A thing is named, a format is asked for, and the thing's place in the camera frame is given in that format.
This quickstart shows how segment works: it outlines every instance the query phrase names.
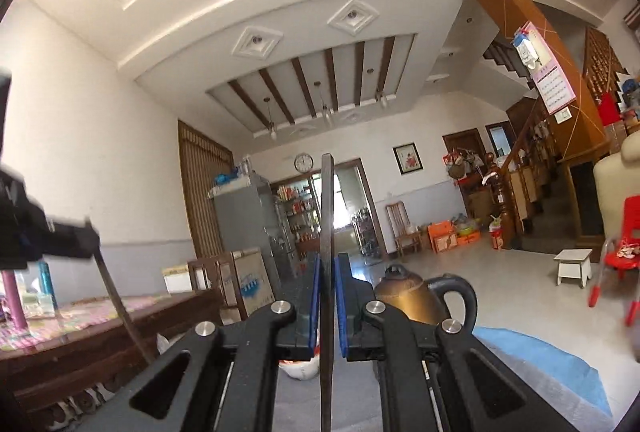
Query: pink pole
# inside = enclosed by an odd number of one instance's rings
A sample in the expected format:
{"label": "pink pole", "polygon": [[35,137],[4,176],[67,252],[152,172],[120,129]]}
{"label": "pink pole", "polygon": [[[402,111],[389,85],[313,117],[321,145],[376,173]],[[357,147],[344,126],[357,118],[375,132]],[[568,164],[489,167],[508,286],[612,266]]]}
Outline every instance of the pink pole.
{"label": "pink pole", "polygon": [[11,270],[2,270],[2,281],[4,282],[6,301],[11,310],[11,318],[14,321],[15,328],[18,330],[26,329],[27,320],[24,318],[18,285],[15,283],[15,273]]}

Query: pink bedspread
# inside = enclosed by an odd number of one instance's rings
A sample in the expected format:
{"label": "pink bedspread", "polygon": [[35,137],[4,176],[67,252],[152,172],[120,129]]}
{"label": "pink bedspread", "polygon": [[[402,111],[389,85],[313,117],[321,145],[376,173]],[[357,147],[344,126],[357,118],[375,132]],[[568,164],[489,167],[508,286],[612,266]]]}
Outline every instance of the pink bedspread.
{"label": "pink bedspread", "polygon": [[[125,297],[123,302],[127,311],[135,311],[151,306],[169,297],[169,294],[154,296]],[[89,326],[101,324],[117,318],[116,309],[110,300],[98,300],[79,303],[60,308],[55,318],[29,319],[28,331],[17,332],[12,323],[0,324],[0,351],[12,351],[37,345],[52,338],[79,331]]]}

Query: electric kettle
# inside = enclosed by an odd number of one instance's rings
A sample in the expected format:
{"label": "electric kettle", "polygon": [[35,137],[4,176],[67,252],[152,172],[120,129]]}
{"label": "electric kettle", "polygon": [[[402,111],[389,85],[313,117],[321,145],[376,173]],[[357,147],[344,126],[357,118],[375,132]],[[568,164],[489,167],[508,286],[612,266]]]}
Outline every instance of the electric kettle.
{"label": "electric kettle", "polygon": [[444,300],[444,295],[451,291],[459,293],[465,303],[463,327],[471,332],[478,316],[478,299],[471,284],[462,277],[445,273],[423,280],[402,264],[392,264],[374,290],[378,300],[397,307],[409,319],[434,325],[451,318]]}

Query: wall clock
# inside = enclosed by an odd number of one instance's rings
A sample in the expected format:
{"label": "wall clock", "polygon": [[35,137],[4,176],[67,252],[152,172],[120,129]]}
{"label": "wall clock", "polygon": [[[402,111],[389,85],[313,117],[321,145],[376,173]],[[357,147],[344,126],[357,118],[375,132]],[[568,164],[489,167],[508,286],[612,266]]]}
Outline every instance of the wall clock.
{"label": "wall clock", "polygon": [[303,152],[295,157],[293,164],[298,172],[306,174],[314,167],[314,159],[306,152]]}

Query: silver refrigerator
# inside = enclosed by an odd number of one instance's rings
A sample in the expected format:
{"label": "silver refrigerator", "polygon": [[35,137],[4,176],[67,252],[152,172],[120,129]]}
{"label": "silver refrigerator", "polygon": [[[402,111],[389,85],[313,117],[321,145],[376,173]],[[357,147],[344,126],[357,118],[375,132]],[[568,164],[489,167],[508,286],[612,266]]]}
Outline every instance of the silver refrigerator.
{"label": "silver refrigerator", "polygon": [[269,182],[251,173],[214,189],[212,200],[225,251],[260,248],[273,294],[279,298],[281,284],[298,275],[300,261]]}

